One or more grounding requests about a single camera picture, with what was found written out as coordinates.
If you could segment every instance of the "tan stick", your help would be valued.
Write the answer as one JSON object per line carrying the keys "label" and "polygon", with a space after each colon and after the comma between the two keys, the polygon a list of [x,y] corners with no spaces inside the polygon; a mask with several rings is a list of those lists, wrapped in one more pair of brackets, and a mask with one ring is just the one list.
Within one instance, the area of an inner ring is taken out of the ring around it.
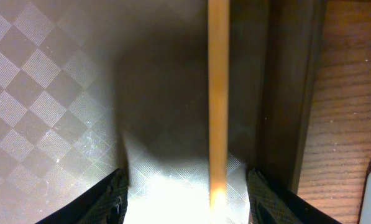
{"label": "tan stick", "polygon": [[226,222],[229,0],[209,0],[210,223]]}

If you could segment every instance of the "wooden dowel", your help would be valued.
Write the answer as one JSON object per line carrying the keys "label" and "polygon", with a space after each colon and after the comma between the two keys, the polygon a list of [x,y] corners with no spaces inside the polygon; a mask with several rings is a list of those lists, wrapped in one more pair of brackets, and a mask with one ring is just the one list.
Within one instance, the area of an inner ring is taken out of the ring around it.
{"label": "wooden dowel", "polygon": [[226,222],[229,0],[208,1],[210,223]]}

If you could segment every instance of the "metallic surface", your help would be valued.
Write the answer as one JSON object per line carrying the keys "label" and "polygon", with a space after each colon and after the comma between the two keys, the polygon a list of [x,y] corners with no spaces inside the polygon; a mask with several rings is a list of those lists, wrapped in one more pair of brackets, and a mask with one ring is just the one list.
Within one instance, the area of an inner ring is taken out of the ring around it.
{"label": "metallic surface", "polygon": [[[36,222],[117,167],[125,223],[206,223],[206,22],[199,0],[0,0],[0,223]],[[232,154],[227,179],[227,222],[247,223]]]}

